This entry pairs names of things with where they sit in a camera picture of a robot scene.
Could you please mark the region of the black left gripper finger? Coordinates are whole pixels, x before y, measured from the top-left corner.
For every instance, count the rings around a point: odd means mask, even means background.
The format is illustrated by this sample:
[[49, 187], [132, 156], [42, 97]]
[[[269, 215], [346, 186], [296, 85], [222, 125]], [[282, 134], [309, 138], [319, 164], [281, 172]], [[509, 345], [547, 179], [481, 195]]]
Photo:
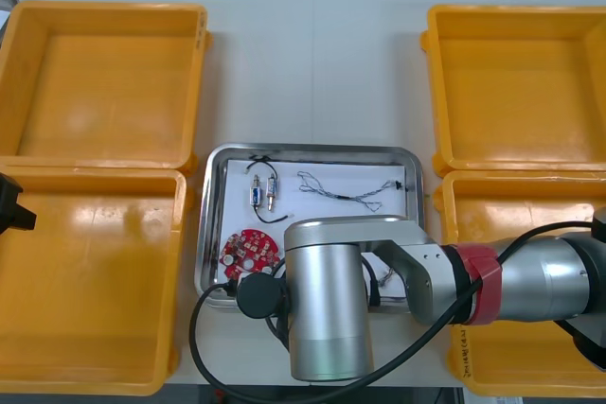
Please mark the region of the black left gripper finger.
[[23, 188], [10, 176], [6, 174], [0, 175], [1, 190], [0, 203], [2, 208], [14, 208], [17, 205], [19, 195], [23, 192]]
[[2, 208], [0, 234], [4, 234], [8, 229], [31, 231], [35, 228], [36, 219], [35, 213], [19, 204]]

